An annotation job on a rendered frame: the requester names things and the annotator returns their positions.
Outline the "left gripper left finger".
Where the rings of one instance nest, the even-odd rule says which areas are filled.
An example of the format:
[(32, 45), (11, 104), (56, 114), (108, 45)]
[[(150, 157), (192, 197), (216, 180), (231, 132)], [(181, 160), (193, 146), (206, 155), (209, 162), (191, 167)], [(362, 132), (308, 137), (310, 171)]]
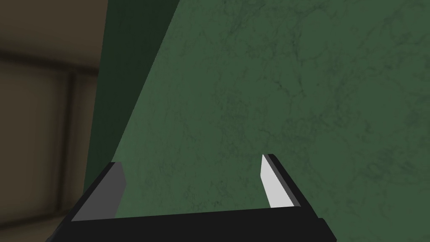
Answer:
[(71, 221), (115, 218), (125, 187), (122, 163), (108, 163), (76, 204)]

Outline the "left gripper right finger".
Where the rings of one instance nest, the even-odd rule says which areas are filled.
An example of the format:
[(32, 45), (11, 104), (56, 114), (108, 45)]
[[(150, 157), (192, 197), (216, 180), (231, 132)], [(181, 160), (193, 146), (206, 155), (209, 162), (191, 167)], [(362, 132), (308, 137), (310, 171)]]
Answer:
[(263, 154), (260, 178), (271, 208), (310, 208), (302, 192), (274, 154)]

